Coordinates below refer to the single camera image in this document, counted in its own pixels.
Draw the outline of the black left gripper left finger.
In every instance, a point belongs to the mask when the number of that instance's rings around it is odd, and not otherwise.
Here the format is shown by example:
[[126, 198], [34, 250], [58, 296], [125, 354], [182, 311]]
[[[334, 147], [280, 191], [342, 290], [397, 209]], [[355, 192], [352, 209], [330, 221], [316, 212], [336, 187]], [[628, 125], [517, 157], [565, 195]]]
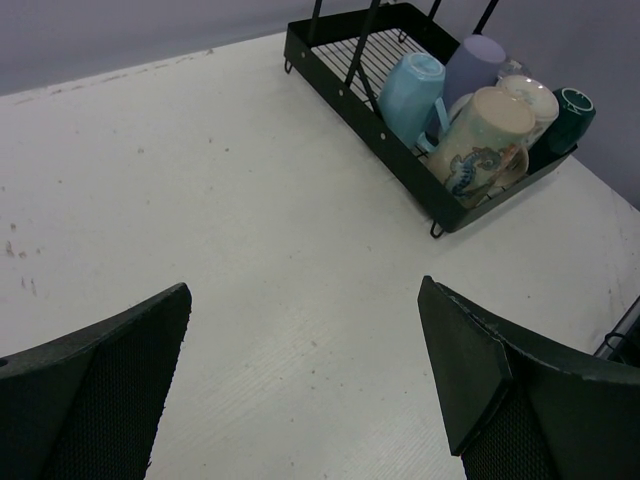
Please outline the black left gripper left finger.
[[178, 283], [3, 357], [2, 478], [144, 478], [191, 306]]

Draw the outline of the beige seahorse mug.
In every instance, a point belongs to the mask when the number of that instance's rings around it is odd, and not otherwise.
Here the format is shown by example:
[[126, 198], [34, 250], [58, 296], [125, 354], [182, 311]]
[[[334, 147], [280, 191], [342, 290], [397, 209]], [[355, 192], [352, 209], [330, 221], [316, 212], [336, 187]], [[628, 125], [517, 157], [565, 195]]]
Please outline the beige seahorse mug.
[[449, 121], [444, 103], [435, 108], [443, 135], [437, 143], [422, 134], [417, 145], [426, 166], [465, 208], [477, 205], [508, 168], [533, 131], [536, 117], [526, 101], [502, 88], [482, 87]]

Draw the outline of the dark teal cup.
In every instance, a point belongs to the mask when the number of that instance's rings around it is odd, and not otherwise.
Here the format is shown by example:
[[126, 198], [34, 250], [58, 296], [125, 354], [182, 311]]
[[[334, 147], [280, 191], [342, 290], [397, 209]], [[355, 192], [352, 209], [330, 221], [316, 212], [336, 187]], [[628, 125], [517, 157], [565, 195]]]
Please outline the dark teal cup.
[[529, 150], [529, 173], [570, 153], [596, 116], [595, 104], [582, 91], [562, 87], [553, 92], [559, 105], [556, 120]]

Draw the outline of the clear faceted glass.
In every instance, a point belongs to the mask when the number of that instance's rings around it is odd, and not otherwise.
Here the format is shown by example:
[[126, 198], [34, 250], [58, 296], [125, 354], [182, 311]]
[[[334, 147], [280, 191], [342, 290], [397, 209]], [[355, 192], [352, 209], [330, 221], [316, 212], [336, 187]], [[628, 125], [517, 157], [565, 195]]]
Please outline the clear faceted glass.
[[521, 75], [525, 77], [531, 76], [531, 71], [522, 62], [513, 58], [507, 58], [499, 67], [497, 73], [497, 80], [502, 80], [505, 77]]

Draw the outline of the white floral mug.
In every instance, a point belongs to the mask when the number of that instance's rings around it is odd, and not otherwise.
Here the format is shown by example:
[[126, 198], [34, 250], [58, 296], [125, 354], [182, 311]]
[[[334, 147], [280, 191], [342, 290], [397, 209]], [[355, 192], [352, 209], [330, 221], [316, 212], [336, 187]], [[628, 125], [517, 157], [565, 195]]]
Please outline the white floral mug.
[[534, 112], [534, 129], [524, 141], [524, 146], [530, 149], [558, 118], [558, 100], [545, 85], [524, 75], [505, 76], [496, 86], [524, 100]]

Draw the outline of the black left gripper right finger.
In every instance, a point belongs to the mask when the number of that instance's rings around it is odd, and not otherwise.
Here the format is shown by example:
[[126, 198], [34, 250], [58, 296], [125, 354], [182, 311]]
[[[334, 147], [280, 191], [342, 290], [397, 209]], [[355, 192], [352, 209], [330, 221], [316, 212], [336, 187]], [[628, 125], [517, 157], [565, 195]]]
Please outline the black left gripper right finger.
[[466, 478], [638, 478], [637, 367], [544, 337], [430, 276], [418, 307], [449, 449]]

